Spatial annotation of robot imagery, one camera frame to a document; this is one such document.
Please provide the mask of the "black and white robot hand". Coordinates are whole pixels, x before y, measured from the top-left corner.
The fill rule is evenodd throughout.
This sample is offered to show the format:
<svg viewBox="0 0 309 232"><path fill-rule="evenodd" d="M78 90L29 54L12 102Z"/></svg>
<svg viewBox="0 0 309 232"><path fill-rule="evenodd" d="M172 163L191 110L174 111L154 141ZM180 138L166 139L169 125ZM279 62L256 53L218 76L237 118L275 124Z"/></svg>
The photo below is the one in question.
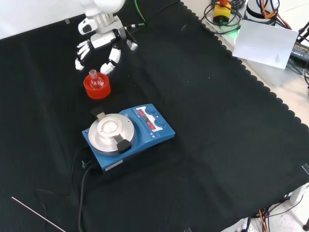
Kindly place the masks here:
<svg viewBox="0 0 309 232"><path fill-rule="evenodd" d="M119 64L121 58L121 48L117 42L125 40L127 46L132 50L136 50L138 44L129 33L130 29L142 27L145 24L131 24L123 26L118 16L107 15L106 20L100 18L85 18L79 25L78 30L81 35L86 35L95 32L89 39L79 43L75 59L75 69L82 71L84 69L84 60L92 50L103 48L107 45L112 45L108 61L102 64L100 72L109 75Z"/></svg>

